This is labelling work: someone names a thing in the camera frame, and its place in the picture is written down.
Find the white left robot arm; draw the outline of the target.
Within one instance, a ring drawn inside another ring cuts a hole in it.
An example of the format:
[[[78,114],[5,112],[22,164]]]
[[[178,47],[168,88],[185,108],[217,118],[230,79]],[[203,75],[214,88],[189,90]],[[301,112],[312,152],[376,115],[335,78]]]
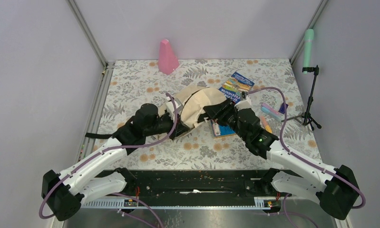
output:
[[[124,177],[120,172],[108,179],[97,180],[95,187],[89,187],[88,183],[107,166],[127,157],[138,148],[147,147],[148,136],[165,134],[157,141],[161,143],[187,132],[187,114],[184,110],[184,104],[178,101],[166,102],[162,114],[159,114],[159,109],[154,104],[143,104],[123,126],[107,135],[106,143],[94,153],[59,173],[53,170],[46,172],[42,181],[43,202],[39,208],[39,217],[55,217],[59,221],[65,221],[76,214],[83,203],[101,195],[118,191],[124,195],[132,194],[136,188],[135,181]]]

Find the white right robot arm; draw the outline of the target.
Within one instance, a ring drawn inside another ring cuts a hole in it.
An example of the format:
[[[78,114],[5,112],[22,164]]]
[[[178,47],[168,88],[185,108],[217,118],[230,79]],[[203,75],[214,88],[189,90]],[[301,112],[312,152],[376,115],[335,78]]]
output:
[[[317,203],[327,214],[345,220],[359,197],[359,186],[351,168],[336,168],[316,161],[282,144],[280,139],[260,126],[260,119],[247,104],[240,108],[226,100],[203,108],[209,119],[230,127],[252,154],[278,163],[294,175],[271,168],[263,177],[265,195],[290,193]]]

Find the dark blue treehouse book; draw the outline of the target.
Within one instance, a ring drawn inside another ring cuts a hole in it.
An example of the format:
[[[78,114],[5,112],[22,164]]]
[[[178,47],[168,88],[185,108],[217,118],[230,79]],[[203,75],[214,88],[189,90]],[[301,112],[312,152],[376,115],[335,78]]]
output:
[[[234,72],[218,90],[236,104],[243,99],[242,93],[250,91],[254,84],[252,80]]]

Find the beige canvas backpack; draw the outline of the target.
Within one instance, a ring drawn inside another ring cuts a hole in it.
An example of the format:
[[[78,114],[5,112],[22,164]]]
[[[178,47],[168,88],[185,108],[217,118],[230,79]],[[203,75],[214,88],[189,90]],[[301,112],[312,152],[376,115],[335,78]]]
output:
[[[216,88],[195,85],[185,87],[173,97],[179,99],[184,105],[179,115],[181,116],[182,122],[190,128],[190,131],[183,136],[189,134],[205,120],[209,120],[204,111],[204,106],[216,105],[226,100],[224,94]],[[136,111],[135,115],[127,121],[129,129],[134,131],[135,136],[151,136],[150,128],[155,125],[157,118],[168,113],[165,103],[159,107],[156,107],[154,104],[146,103]],[[161,139],[161,137],[166,135],[167,133],[163,133],[156,136]]]

